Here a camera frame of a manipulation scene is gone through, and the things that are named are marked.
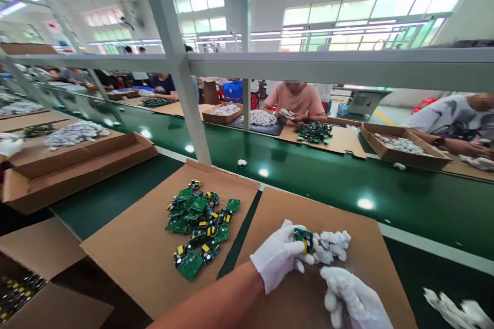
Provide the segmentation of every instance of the cardboard box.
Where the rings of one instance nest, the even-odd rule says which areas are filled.
[[[59,130],[63,127],[66,127],[70,124],[81,121],[80,119],[74,118],[71,120],[65,120],[53,123],[55,130]],[[100,136],[96,138],[96,141],[108,140],[117,136],[123,136],[123,133],[116,132],[113,130],[110,131],[108,136]],[[19,136],[23,135],[23,130],[14,131],[13,134],[17,134]],[[73,151],[77,148],[87,147],[89,145],[94,144],[92,141],[83,141],[82,143],[76,144],[72,147],[58,147],[58,149],[54,152],[51,152],[49,148],[45,145],[46,136],[39,136],[36,138],[27,138],[24,139],[24,143],[22,144],[22,150],[19,153],[14,154],[9,162],[14,166],[22,166],[27,163],[35,162],[40,159],[49,158],[53,156],[60,155],[62,153]]]
[[[333,123],[337,124],[352,124],[357,123],[357,121],[344,120],[340,118],[334,118]],[[301,142],[298,140],[298,133],[295,130],[295,124],[288,121],[281,134],[277,137],[281,140],[291,141],[298,144]],[[352,153],[355,157],[358,158],[367,158],[362,145],[360,144],[358,133],[355,130],[347,129],[345,127],[333,126],[332,129],[333,137],[329,139],[329,144],[324,143],[304,143],[305,145],[309,145],[310,147],[327,150],[330,152],[345,154]]]
[[[16,312],[6,329],[98,329],[113,307],[50,280],[86,256],[79,241],[56,218],[0,237],[0,275],[19,265],[48,284]]]
[[[0,132],[12,132],[28,126],[60,122],[67,119],[67,117],[62,116],[55,111],[13,117],[6,120],[0,120]]]
[[[190,235],[165,230],[169,200],[191,179],[202,181],[200,190],[215,191],[220,208],[229,198],[240,199],[230,222],[227,241],[211,265],[204,265],[191,282],[176,270],[173,252]],[[188,160],[173,175],[142,199],[86,239],[81,247],[154,320],[172,306],[216,281],[259,183]]]
[[[351,235],[343,267],[359,277],[379,295],[394,328],[417,329],[415,318],[376,221],[332,208],[310,199],[266,187],[243,243],[237,266],[273,233],[284,219],[307,230],[347,230]],[[305,265],[305,274],[290,272],[268,296],[262,295],[245,317],[244,328],[332,328],[324,307],[326,281],[320,266]]]
[[[377,153],[379,158],[388,162],[423,167],[431,170],[440,170],[451,161],[450,157],[429,145],[417,135],[412,134],[404,127],[364,123],[360,127],[360,132],[371,145],[372,149]],[[384,142],[374,136],[375,133],[381,134],[388,139],[396,139],[398,137],[406,138],[415,145],[421,147],[427,154],[431,154],[432,157],[390,149],[384,145]]]
[[[136,133],[96,141],[7,170],[3,202],[32,213],[156,155],[154,144]]]
[[[226,106],[234,104],[237,107],[240,108],[240,110],[237,113],[233,113],[229,116],[219,116],[215,115],[213,112],[218,109],[219,107]],[[216,123],[216,124],[228,124],[232,122],[235,118],[240,116],[243,113],[243,104],[240,103],[221,103],[218,105],[215,105],[214,107],[207,109],[203,112],[202,117],[204,122],[209,122],[209,123]]]

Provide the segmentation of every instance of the blue crate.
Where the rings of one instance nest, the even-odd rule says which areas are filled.
[[[223,85],[223,90],[225,91],[225,99],[241,99],[243,97],[242,93],[242,81],[232,81]]]

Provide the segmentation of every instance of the white glove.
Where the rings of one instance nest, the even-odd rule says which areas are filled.
[[[328,284],[324,305],[334,329],[341,328],[343,303],[353,329],[393,329],[377,293],[359,278],[339,267],[323,267],[321,276]]]
[[[264,281],[266,295],[276,289],[286,274],[296,268],[304,273],[304,266],[295,257],[302,253],[305,244],[302,241],[293,241],[295,228],[306,230],[305,226],[293,225],[285,220],[280,229],[271,234],[269,238],[251,255],[251,261]],[[301,255],[307,263],[314,263],[311,255]]]
[[[21,151],[23,139],[14,134],[0,133],[0,154],[10,158]]]
[[[154,93],[147,90],[139,90],[139,95],[143,98],[154,98]]]

